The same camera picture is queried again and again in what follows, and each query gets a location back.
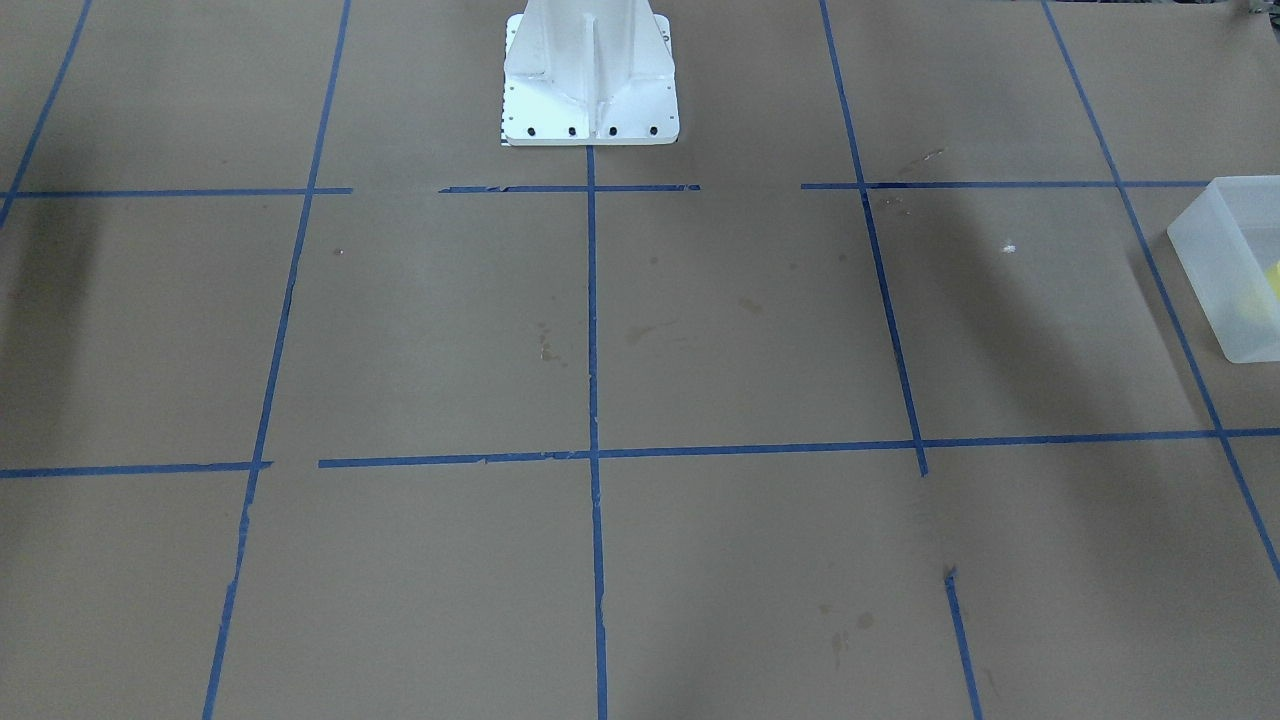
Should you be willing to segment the clear plastic bin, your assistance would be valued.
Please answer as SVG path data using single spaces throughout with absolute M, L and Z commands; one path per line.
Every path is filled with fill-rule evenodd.
M 1277 176 L 1212 179 L 1167 228 L 1226 360 L 1279 360 L 1279 304 L 1263 269 L 1279 256 Z

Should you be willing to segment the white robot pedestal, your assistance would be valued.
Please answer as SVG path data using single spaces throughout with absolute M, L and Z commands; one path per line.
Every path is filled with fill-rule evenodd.
M 649 1 L 529 1 L 506 20 L 500 142 L 660 146 L 681 135 L 669 18 Z

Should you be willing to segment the yellow plastic cup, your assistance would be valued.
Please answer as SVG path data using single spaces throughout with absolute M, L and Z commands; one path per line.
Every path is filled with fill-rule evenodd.
M 1263 277 L 1275 299 L 1280 299 L 1280 263 L 1272 263 L 1263 269 Z

